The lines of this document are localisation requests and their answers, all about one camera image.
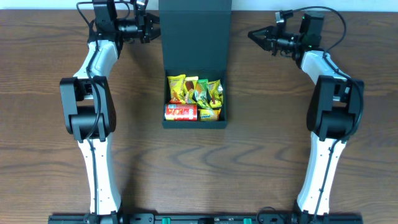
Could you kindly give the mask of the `yellow-orange biscuit packet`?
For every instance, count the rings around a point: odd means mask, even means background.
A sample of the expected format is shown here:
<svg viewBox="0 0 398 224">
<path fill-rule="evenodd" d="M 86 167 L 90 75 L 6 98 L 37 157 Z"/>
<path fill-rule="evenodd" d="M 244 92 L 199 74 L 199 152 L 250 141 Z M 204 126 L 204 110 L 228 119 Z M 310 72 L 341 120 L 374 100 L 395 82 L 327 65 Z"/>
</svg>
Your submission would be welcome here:
<svg viewBox="0 0 398 224">
<path fill-rule="evenodd" d="M 199 121 L 201 122 L 209 122 L 209 121 L 218 121 L 220 118 L 221 110 L 217 109 L 199 109 Z"/>
</svg>

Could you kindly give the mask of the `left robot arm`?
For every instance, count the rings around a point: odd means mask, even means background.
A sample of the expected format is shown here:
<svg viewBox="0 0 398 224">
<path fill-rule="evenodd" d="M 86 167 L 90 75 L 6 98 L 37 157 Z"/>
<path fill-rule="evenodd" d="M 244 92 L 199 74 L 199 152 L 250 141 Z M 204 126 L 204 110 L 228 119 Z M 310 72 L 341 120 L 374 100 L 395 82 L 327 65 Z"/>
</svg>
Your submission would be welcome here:
<svg viewBox="0 0 398 224">
<path fill-rule="evenodd" d="M 116 1 L 90 1 L 95 17 L 89 28 L 88 54 L 81 68 L 60 81 L 65 127 L 83 154 L 90 187 L 90 214 L 115 215 L 121 208 L 111 155 L 116 110 L 108 78 L 123 44 L 146 44 L 160 36 L 158 16 L 146 11 L 145 0 L 124 1 L 127 15 L 118 17 Z"/>
</svg>

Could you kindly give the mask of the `red Pringles can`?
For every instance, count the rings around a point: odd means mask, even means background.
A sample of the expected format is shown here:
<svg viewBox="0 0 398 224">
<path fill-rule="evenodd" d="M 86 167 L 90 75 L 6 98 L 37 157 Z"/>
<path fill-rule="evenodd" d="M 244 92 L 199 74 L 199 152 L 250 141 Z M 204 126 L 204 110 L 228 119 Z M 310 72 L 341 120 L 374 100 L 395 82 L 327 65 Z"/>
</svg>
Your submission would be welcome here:
<svg viewBox="0 0 398 224">
<path fill-rule="evenodd" d="M 196 121 L 197 105 L 166 104 L 164 117 L 167 121 Z"/>
</svg>

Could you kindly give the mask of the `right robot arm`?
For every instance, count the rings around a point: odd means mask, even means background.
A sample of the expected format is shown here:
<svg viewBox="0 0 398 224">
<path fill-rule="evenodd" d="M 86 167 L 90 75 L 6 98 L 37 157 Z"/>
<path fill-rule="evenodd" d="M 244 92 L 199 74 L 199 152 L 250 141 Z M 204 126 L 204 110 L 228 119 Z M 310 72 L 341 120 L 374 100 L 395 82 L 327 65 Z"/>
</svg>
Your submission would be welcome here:
<svg viewBox="0 0 398 224">
<path fill-rule="evenodd" d="M 329 196 L 339 158 L 358 130 L 364 109 L 364 82 L 342 72 L 328 50 L 320 47 L 324 15 L 318 6 L 304 7 L 299 32 L 286 31 L 293 10 L 275 13 L 274 26 L 248 32 L 272 55 L 291 57 L 315 88 L 307 111 L 311 151 L 303 187 L 296 200 L 300 213 L 315 222 L 328 215 Z"/>
</svg>

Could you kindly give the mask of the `yellow-red snack packet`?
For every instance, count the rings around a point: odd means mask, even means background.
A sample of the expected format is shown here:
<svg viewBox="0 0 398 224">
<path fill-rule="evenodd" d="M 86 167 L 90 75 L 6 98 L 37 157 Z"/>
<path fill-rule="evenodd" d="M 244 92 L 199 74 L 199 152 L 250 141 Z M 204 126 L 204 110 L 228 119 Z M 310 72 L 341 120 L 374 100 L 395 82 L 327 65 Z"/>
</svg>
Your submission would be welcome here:
<svg viewBox="0 0 398 224">
<path fill-rule="evenodd" d="M 177 76 L 168 76 L 169 88 L 170 88 L 170 101 L 172 104 L 185 104 L 183 84 L 186 74 Z"/>
</svg>

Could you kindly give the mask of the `yellow Apollo chocolate packet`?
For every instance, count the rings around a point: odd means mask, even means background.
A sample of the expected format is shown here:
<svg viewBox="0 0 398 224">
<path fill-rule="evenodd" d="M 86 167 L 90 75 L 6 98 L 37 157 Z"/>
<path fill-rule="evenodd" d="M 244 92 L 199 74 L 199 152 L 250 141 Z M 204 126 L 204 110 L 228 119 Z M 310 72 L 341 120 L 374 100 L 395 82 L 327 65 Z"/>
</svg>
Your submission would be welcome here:
<svg viewBox="0 0 398 224">
<path fill-rule="evenodd" d="M 212 108 L 220 108 L 223 105 L 223 87 L 221 80 L 208 82 L 209 104 Z"/>
</svg>

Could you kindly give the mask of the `green wafer snack packet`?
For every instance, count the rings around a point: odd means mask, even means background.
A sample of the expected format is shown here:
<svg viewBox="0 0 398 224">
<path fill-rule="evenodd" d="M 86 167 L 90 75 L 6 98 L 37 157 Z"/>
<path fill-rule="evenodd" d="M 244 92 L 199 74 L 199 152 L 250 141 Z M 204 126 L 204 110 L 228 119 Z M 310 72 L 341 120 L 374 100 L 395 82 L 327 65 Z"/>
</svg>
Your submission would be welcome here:
<svg viewBox="0 0 398 224">
<path fill-rule="evenodd" d="M 195 87 L 194 95 L 197 101 L 197 105 L 199 107 L 210 109 L 211 106 L 207 100 L 207 84 L 208 84 L 208 79 L 198 80 Z"/>
</svg>

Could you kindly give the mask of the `yellow Apollo cake packet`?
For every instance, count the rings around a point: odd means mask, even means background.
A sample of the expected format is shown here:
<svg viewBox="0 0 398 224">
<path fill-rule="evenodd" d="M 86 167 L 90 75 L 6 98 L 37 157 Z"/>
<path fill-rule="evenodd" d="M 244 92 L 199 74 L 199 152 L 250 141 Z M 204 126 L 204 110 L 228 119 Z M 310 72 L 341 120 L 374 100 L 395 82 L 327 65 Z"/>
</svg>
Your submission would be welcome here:
<svg viewBox="0 0 398 224">
<path fill-rule="evenodd" d="M 184 102 L 188 105 L 195 105 L 196 101 L 193 99 L 195 87 L 198 81 L 198 77 L 186 77 L 184 79 Z"/>
</svg>

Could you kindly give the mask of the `dark green gift box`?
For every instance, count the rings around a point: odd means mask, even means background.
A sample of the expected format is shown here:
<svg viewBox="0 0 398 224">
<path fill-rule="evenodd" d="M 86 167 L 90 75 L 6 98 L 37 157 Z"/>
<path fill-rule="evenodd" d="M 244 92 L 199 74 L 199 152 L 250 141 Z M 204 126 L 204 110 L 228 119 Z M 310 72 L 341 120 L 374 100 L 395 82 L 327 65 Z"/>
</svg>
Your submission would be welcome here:
<svg viewBox="0 0 398 224">
<path fill-rule="evenodd" d="M 231 0 L 159 0 L 165 77 L 220 80 L 227 97 Z"/>
</svg>

